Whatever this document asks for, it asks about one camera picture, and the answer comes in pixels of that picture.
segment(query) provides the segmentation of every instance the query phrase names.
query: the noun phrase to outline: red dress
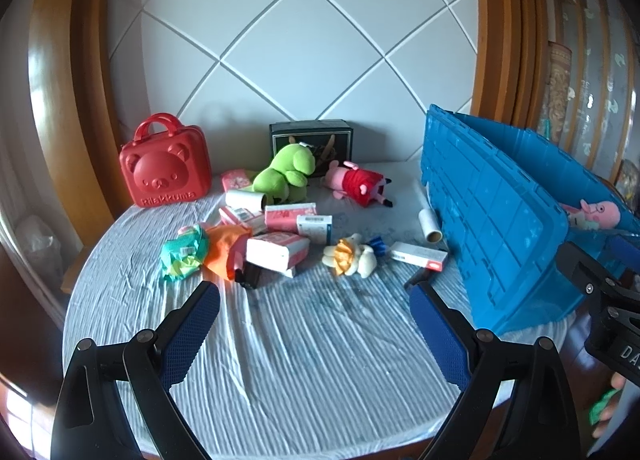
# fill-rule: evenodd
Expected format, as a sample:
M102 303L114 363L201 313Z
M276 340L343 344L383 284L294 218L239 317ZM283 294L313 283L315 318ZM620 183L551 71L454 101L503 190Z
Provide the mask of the red dress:
M371 195L375 192L376 186L384 178L384 175L368 169L350 169L344 175L342 189L349 198L353 198L359 205L366 207L371 202ZM367 192L364 194L360 192L361 185L367 187ZM382 194L383 190L384 186L379 186L377 193Z

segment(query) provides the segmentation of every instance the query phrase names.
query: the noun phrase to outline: orange cloth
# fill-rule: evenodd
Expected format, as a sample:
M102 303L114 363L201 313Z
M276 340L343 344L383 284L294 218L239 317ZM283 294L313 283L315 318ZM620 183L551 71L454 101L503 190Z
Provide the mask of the orange cloth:
M344 238L340 238L334 252L335 273L340 276L350 269L353 263L353 247Z
M251 237L251 229L239 225L220 225L207 228L209 252L204 259L206 266L223 280L236 278L234 253L246 253L246 241Z

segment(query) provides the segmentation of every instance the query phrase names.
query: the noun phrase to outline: bear ear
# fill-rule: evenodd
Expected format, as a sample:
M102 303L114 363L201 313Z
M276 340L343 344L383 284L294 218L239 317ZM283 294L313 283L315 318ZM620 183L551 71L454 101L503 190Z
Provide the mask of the bear ear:
M172 144L169 146L169 153L177 156L181 161L186 162L189 158L189 150L184 144Z
M140 156L138 154L130 154L126 160L124 161L125 166L129 170L130 173L133 173L133 170L136 169L136 164L140 160Z

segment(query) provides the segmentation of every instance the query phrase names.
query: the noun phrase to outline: white tablecloth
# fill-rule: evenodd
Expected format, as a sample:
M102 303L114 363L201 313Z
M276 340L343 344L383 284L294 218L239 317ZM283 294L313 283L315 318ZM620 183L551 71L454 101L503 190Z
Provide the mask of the white tablecloth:
M412 181L417 162L369 166L393 179L392 209L362 209L314 184L310 199L334 215L334 240L353 232L381 235L387 244L423 241L420 202ZM209 196L152 209L129 208L87 260L70 300L63 364L84 337L98 345L129 340L155 328L181 306L201 280L161 279L159 249L178 228L206 220L222 202L214 180ZM382 260L375 273L334 278L319 263L321 248L298 266L293 280L265 271L260 288L219 283L220 315L184 382L171 394L213 459L352 458L433 436L458 389L444 380L408 309L403 283L417 267ZM470 319L455 262L434 287ZM573 316L514 332L532 343L541 335L558 348ZM496 404L506 400L503 383ZM154 453L127 383L123 404L142 450Z

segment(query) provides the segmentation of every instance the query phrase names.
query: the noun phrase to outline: black box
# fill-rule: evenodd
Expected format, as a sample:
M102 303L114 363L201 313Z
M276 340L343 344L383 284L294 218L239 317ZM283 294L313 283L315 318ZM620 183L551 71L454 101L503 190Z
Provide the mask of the black box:
M311 146L316 158L316 172L324 176L332 160L351 160L353 128L344 120L292 120L269 125L271 154L275 156L284 146L304 142Z

